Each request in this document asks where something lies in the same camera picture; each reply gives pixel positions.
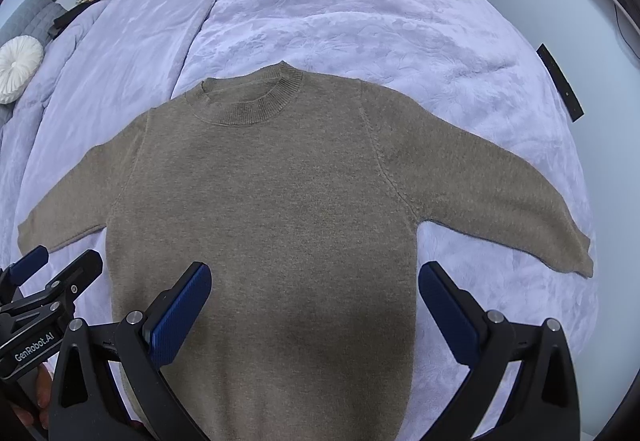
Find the bed sheet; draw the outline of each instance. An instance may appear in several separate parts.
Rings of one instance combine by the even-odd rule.
[[[531,46],[485,0],[112,0],[47,98],[17,200],[12,259],[19,257],[17,224],[90,147],[203,78],[243,75],[280,60],[399,90],[511,150],[558,189],[580,229],[594,239],[559,95]],[[105,240],[103,230],[52,254],[23,291],[37,291],[86,247],[104,254]],[[590,280],[556,273],[526,253],[434,223],[420,225],[417,247],[417,268],[439,261],[485,309],[525,323],[560,319],[574,355],[593,331],[597,266]],[[595,259],[594,243],[590,254]],[[402,441],[420,439],[466,374],[416,298],[414,377],[397,437]],[[89,323],[109,321],[109,302],[103,275],[79,299],[77,314]],[[495,423],[515,369],[480,431]]]
[[[40,68],[16,101],[11,119],[0,129],[0,266],[10,262],[15,208],[22,177],[49,98],[66,61],[109,2],[105,0],[89,8],[56,40],[47,44]]]

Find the human hand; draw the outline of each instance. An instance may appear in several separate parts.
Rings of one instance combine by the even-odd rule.
[[[38,376],[36,378],[36,400],[38,409],[40,409],[39,420],[40,424],[45,428],[49,429],[49,402],[51,401],[51,375],[47,368],[40,364],[38,366]],[[35,418],[26,410],[17,405],[11,404],[11,408],[14,409],[14,412],[18,419],[22,422],[24,426],[33,425]]]

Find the sweater sleeve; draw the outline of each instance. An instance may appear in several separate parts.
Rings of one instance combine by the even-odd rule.
[[[55,251],[107,225],[133,171],[146,132],[141,114],[112,140],[90,149],[18,226],[25,254],[38,244]]]
[[[360,98],[382,174],[417,223],[434,221],[526,251],[556,271],[593,276],[589,238],[533,166],[392,89],[363,82]]]

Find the gray headboard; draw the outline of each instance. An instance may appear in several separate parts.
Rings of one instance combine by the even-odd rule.
[[[0,28],[0,46],[19,35],[31,35],[46,46],[51,41],[47,30],[64,13],[66,10],[52,0],[24,0]]]

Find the sleeve seam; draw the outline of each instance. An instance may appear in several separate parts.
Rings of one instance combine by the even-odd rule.
[[[140,143],[140,146],[138,147],[138,151],[136,153],[136,158],[135,158],[135,160],[133,160],[133,165],[131,166],[131,172],[129,172],[129,177],[127,177],[126,182],[122,186],[122,189],[120,190],[120,193],[118,194],[118,196],[113,201],[113,204],[111,205],[109,213],[107,214],[107,219],[106,219],[106,225],[107,226],[109,225],[109,221],[111,220],[111,214],[113,214],[113,210],[116,208],[118,202],[120,202],[120,199],[122,198],[122,195],[125,193],[127,187],[129,186],[130,179],[133,177],[133,172],[135,171],[136,167],[138,166],[138,158],[140,158],[140,153],[142,152],[142,148],[145,146],[146,132],[148,131],[148,128],[149,128],[149,114],[150,114],[150,112],[151,112],[151,110],[146,111],[145,132],[142,135],[142,142]]]
[[[398,186],[393,181],[393,179],[391,177],[391,174],[389,174],[388,171],[385,169],[385,165],[384,165],[384,163],[382,161],[382,154],[380,154],[380,145],[378,144],[378,138],[376,137],[376,135],[373,132],[373,127],[371,126],[371,122],[369,121],[369,118],[367,117],[367,112],[365,111],[364,105],[362,103],[362,91],[363,91],[363,82],[361,80],[360,81],[360,97],[358,98],[358,103],[359,103],[358,112],[360,113],[360,117],[362,118],[364,126],[367,129],[367,134],[369,135],[369,142],[371,144],[371,148],[373,150],[373,153],[376,156],[376,162],[378,164],[378,169],[380,170],[380,174],[382,174],[382,176],[385,178],[386,182],[391,186],[391,188],[393,188],[393,190],[396,192],[396,194],[398,195],[400,200],[407,207],[407,209],[409,210],[411,216],[414,218],[415,222],[417,223],[418,222],[418,216],[416,215],[414,209],[412,208],[412,206],[407,201],[406,196],[402,195],[402,193],[398,189]]]
[[[51,247],[47,248],[49,250],[49,253],[53,253],[54,251],[58,251],[59,249],[62,249],[65,246],[68,246],[71,243],[75,243],[76,241],[90,235],[91,233],[94,233],[94,231],[100,231],[105,227],[105,224],[100,223],[98,225],[92,225],[88,228],[85,228],[82,231],[78,231],[78,233],[75,233],[73,236],[64,239],[56,244],[53,244]]]

